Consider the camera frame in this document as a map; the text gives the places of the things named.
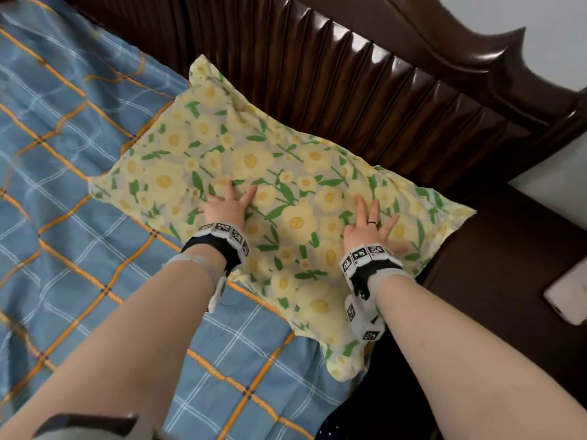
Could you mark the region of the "person's right hand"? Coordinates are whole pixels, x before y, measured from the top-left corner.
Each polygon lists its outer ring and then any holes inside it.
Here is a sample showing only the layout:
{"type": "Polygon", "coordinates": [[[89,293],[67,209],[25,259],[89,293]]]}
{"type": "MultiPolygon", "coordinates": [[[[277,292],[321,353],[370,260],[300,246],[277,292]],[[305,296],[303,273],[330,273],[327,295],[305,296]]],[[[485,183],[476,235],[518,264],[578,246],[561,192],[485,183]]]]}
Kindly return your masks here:
{"type": "Polygon", "coordinates": [[[355,206],[356,223],[345,226],[343,231],[342,245],[344,252],[348,252],[361,244],[382,244],[388,248],[387,242],[391,241],[390,234],[399,221],[399,215],[393,214],[380,229],[375,229],[368,225],[370,208],[367,208],[363,196],[355,196],[355,206]]]}

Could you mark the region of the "white phone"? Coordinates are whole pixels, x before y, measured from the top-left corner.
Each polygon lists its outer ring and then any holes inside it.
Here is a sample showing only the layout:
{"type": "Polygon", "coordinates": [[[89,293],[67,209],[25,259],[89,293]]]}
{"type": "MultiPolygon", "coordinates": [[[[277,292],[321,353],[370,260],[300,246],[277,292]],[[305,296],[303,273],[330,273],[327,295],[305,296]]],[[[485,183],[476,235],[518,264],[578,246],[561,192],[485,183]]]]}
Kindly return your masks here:
{"type": "Polygon", "coordinates": [[[551,308],[570,325],[587,322],[587,256],[544,293],[551,308]]]}

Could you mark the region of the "dark wooden headboard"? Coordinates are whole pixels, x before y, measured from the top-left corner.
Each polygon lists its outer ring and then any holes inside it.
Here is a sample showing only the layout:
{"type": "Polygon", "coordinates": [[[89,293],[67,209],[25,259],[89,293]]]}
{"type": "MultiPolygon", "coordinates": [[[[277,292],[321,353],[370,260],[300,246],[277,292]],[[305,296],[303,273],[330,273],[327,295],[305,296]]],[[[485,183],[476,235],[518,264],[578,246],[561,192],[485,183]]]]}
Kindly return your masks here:
{"type": "Polygon", "coordinates": [[[283,124],[466,200],[587,132],[587,88],[439,0],[66,0],[182,75],[204,54],[283,124]]]}

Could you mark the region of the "blue plaid bed sheet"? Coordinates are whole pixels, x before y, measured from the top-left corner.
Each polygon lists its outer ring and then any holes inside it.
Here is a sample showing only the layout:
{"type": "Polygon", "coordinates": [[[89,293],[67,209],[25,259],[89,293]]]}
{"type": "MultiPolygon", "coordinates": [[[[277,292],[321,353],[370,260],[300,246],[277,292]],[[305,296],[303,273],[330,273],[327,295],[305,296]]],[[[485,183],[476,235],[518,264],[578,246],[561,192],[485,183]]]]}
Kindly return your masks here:
{"type": "MultiPolygon", "coordinates": [[[[187,81],[64,0],[0,4],[0,429],[183,246],[88,195],[187,81]]],[[[164,429],[313,440],[349,383],[247,289],[190,342],[164,429]]]]}

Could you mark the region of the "person's left forearm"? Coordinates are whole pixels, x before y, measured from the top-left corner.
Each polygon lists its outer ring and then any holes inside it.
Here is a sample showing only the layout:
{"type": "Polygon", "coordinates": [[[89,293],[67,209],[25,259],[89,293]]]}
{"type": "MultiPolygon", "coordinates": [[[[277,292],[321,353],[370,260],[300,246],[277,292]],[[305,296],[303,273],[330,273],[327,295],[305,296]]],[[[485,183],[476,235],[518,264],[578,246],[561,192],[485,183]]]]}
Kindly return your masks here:
{"type": "Polygon", "coordinates": [[[161,431],[216,282],[200,265],[164,266],[94,330],[0,428],[29,440],[57,415],[138,418],[161,431]]]}

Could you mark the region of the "black wrist tracker with markers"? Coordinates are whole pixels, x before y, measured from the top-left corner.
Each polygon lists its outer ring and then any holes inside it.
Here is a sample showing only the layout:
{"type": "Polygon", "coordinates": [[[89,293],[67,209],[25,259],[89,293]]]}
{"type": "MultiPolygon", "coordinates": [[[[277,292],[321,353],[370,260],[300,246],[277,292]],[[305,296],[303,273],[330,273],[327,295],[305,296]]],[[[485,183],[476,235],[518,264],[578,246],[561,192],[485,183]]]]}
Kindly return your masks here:
{"type": "Polygon", "coordinates": [[[382,244],[361,244],[340,262],[350,288],[344,301],[346,319],[359,341],[377,341],[385,332],[385,321],[376,303],[376,290],[369,287],[375,276],[400,275],[410,278],[392,251],[382,244]]]}
{"type": "Polygon", "coordinates": [[[242,267],[249,255],[248,238],[239,229],[227,222],[212,222],[199,227],[195,234],[185,243],[181,252],[168,260],[165,265],[181,260],[200,265],[211,276],[215,291],[207,306],[207,312],[213,313],[220,302],[228,284],[230,274],[242,267]],[[225,259],[223,273],[200,255],[187,253],[192,246],[208,245],[218,251],[225,259]]]}

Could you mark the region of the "dark wooden nightstand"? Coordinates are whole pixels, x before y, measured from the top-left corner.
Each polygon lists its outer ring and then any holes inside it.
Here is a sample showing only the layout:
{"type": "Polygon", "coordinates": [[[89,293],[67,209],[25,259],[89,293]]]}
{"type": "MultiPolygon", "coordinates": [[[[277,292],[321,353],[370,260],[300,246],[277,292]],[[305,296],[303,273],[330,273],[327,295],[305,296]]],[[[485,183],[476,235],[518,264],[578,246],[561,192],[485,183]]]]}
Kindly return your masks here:
{"type": "MultiPolygon", "coordinates": [[[[450,304],[554,378],[587,410],[587,323],[574,326],[544,299],[587,256],[587,231],[510,187],[449,237],[419,285],[450,304]]],[[[400,353],[381,369],[360,411],[369,440],[445,440],[415,374],[400,353]]]]}

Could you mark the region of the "yellow floral pillow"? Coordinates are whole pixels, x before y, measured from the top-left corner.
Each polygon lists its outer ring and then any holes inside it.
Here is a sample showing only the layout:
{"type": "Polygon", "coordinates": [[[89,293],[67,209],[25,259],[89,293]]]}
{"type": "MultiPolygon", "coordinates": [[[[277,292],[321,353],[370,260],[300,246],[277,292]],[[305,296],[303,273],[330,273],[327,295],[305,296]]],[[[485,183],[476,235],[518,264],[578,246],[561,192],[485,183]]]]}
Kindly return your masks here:
{"type": "Polygon", "coordinates": [[[368,207],[378,199],[382,223],[399,215],[390,240],[410,243],[398,256],[413,278],[476,211],[277,122],[203,55],[189,81],[109,172],[89,178],[89,193],[186,243],[204,224],[208,194],[224,196],[229,179],[242,192],[258,185],[245,223],[251,254],[230,280],[278,309],[296,335],[316,340],[334,379],[354,378],[367,341],[344,315],[349,287],[339,261],[355,196],[368,207]]]}

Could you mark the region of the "person's right forearm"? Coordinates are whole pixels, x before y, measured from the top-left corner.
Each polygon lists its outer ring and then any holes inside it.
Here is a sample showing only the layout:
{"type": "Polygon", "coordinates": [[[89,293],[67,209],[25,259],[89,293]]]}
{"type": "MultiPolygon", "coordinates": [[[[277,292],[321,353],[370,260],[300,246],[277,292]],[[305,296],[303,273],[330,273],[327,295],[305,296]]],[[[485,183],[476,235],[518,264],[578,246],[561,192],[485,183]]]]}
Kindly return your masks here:
{"type": "Polygon", "coordinates": [[[368,285],[445,440],[587,440],[587,410],[518,350],[407,276],[368,285]]]}

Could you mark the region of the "person's left hand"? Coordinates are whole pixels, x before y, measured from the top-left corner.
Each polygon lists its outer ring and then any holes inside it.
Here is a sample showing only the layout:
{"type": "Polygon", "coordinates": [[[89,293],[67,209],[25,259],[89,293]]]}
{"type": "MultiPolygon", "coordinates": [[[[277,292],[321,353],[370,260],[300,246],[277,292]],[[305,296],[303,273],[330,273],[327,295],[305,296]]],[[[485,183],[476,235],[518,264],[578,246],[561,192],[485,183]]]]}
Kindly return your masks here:
{"type": "Polygon", "coordinates": [[[239,230],[244,230],[246,209],[241,205],[241,197],[237,197],[232,180],[227,180],[225,195],[207,195],[202,204],[206,223],[223,222],[239,230]]]}

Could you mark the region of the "navy dotted clothing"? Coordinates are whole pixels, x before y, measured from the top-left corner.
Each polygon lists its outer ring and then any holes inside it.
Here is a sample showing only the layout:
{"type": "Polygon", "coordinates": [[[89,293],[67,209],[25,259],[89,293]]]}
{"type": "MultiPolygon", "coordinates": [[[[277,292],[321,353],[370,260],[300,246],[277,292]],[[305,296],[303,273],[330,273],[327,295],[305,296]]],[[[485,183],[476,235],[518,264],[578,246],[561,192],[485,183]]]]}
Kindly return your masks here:
{"type": "Polygon", "coordinates": [[[337,409],[322,422],[314,440],[369,440],[359,422],[358,415],[337,409]]]}

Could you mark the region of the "grey striped sleeve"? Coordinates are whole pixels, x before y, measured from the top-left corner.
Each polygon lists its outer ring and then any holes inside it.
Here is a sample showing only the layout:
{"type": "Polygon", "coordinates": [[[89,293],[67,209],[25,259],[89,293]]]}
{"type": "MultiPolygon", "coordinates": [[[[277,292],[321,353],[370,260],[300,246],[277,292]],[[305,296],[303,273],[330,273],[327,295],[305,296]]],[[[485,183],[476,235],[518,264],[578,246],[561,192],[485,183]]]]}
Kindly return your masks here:
{"type": "Polygon", "coordinates": [[[170,440],[139,414],[106,416],[60,413],[49,417],[31,440],[170,440]]]}

